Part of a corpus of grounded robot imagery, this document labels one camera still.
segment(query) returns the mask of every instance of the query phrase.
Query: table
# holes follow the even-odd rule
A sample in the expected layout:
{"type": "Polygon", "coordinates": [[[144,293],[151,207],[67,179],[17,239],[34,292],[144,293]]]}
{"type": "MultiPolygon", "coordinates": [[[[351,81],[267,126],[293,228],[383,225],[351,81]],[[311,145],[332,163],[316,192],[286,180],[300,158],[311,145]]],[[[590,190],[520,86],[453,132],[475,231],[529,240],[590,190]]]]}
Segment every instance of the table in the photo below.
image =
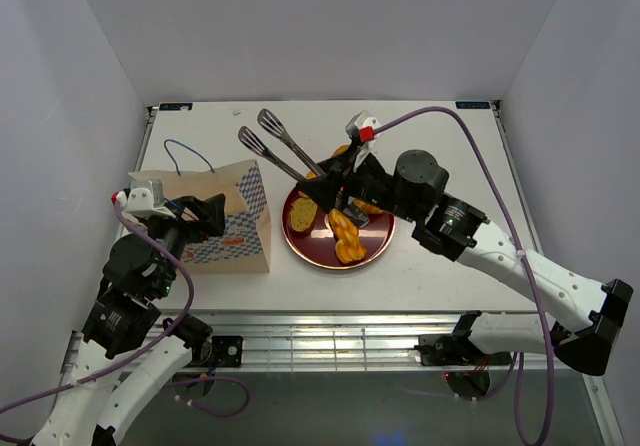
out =
{"type": "MultiPolygon", "coordinates": [[[[256,123],[261,108],[271,109],[309,155],[320,160],[347,141],[344,126],[362,110],[381,123],[428,105],[456,110],[450,101],[272,101],[199,102],[191,109],[156,110],[143,149],[140,169],[171,170],[163,148],[173,138],[197,149],[214,165],[255,159],[237,140],[241,126],[249,126],[285,161],[302,172],[297,158],[256,123]]],[[[512,174],[506,144],[492,109],[460,109],[487,161],[527,247],[533,246],[530,225],[512,174]]],[[[425,149],[450,173],[447,192],[483,210],[506,227],[497,202],[458,125],[447,115],[419,116],[387,133],[374,154],[387,171],[407,149],[425,149]]],[[[182,148],[172,148],[183,170],[207,166],[182,148]]],[[[459,312],[533,311],[527,299],[493,278],[433,255],[411,239],[413,225],[398,221],[387,251],[363,268],[336,272],[300,260],[287,246],[280,214],[293,181],[266,161],[259,160],[272,217],[272,257],[269,274],[204,275],[195,277],[194,311],[243,312],[459,312]]],[[[158,306],[166,312],[182,308],[186,287],[182,278],[158,306]]]]}

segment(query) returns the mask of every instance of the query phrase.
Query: tongs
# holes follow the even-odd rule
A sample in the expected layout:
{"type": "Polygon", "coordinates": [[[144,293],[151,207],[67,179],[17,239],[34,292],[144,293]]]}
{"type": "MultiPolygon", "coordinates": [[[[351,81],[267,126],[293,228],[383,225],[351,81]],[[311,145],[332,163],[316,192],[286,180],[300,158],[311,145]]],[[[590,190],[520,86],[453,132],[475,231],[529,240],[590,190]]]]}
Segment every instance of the tongs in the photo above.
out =
{"type": "MultiPolygon", "coordinates": [[[[302,161],[317,177],[325,176],[326,173],[324,170],[315,161],[313,161],[313,159],[311,159],[300,146],[298,146],[275,114],[268,109],[261,110],[260,113],[258,113],[258,124],[270,135],[279,139],[285,144],[285,146],[293,151],[300,161],[302,161]]],[[[265,146],[258,136],[256,136],[256,134],[246,126],[243,126],[240,128],[240,131],[238,131],[238,139],[240,139],[240,142],[250,151],[277,166],[294,180],[301,181],[306,179],[302,174],[298,173],[295,169],[273,154],[273,152],[265,146]]],[[[349,203],[344,208],[343,213],[358,228],[363,228],[369,224],[369,217],[361,209],[356,207],[355,204],[349,203]]]]}

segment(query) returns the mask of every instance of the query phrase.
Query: paper bag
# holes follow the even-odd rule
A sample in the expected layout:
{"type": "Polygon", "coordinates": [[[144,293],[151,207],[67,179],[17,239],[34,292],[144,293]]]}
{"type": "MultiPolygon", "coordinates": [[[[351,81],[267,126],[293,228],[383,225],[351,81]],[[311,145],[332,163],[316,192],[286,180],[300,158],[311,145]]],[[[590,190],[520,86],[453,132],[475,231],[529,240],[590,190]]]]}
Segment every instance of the paper bag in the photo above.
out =
{"type": "Polygon", "coordinates": [[[205,200],[223,193],[224,236],[188,244],[182,261],[191,274],[268,273],[271,216],[258,162],[241,161],[215,172],[138,171],[133,179],[159,179],[167,199],[195,196],[205,200]]]}

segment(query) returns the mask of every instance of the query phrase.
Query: red plate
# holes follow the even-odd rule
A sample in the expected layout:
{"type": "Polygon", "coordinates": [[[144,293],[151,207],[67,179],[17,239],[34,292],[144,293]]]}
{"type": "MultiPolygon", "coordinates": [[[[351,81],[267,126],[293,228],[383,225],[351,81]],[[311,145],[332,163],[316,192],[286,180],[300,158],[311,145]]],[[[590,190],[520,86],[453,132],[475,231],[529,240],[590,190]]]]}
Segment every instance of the red plate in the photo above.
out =
{"type": "Polygon", "coordinates": [[[287,216],[291,203],[300,197],[293,190],[287,196],[282,209],[282,231],[291,249],[305,261],[326,269],[352,269],[370,263],[387,248],[395,230],[395,218],[392,214],[372,214],[369,224],[360,229],[360,242],[367,250],[364,259],[350,264],[342,264],[336,256],[336,239],[329,227],[329,218],[318,208],[315,224],[311,233],[300,234],[289,227],[287,216]]]}

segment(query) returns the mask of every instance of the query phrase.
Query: black label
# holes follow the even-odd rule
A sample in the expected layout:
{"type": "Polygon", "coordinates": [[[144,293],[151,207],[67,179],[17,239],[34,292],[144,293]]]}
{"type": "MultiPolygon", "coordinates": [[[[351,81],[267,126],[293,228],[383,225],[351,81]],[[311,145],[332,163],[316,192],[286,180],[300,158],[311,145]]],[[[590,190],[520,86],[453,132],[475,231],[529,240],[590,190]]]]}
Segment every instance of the black label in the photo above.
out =
{"type": "Polygon", "coordinates": [[[191,111],[193,103],[162,103],[160,111],[191,111]]]}
{"type": "Polygon", "coordinates": [[[457,109],[491,109],[489,101],[456,101],[457,109]]]}

